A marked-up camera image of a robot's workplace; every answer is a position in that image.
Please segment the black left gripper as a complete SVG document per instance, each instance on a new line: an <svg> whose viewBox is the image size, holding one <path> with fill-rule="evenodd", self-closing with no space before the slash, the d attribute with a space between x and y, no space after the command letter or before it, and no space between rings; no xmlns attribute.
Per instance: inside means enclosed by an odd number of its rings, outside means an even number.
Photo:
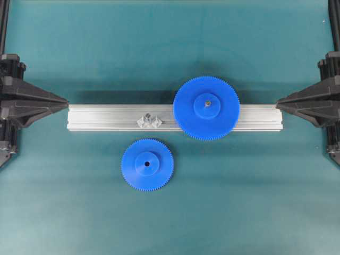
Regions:
<svg viewBox="0 0 340 255"><path fill-rule="evenodd" d="M13 79L23 79L26 65L17 54L1 55L1 167L17 153L18 127L10 119L10 107L15 96L10 94L9 86Z"/></svg>

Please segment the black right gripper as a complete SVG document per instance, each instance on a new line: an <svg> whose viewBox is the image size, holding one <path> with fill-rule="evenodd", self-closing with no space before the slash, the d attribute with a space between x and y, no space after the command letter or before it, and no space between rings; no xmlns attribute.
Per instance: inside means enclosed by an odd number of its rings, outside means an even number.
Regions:
<svg viewBox="0 0 340 255"><path fill-rule="evenodd" d="M327 153L332 161L339 162L339 51L328 52L325 59L318 62L321 82L329 86L331 94L326 97L330 102L327 133Z"/></svg>

